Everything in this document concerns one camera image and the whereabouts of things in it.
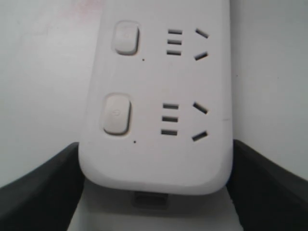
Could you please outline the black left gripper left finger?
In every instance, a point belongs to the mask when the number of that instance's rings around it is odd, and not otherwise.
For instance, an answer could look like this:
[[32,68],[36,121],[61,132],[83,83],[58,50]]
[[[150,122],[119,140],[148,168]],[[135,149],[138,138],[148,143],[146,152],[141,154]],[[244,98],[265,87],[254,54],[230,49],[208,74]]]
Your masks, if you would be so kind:
[[74,142],[0,189],[2,231],[66,231],[84,189]]

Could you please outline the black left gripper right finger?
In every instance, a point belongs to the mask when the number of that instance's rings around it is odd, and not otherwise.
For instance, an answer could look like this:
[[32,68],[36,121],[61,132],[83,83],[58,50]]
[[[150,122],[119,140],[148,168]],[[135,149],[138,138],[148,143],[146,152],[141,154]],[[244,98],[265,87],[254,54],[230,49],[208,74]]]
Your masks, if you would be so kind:
[[245,231],[306,231],[307,180],[233,141],[227,190]]

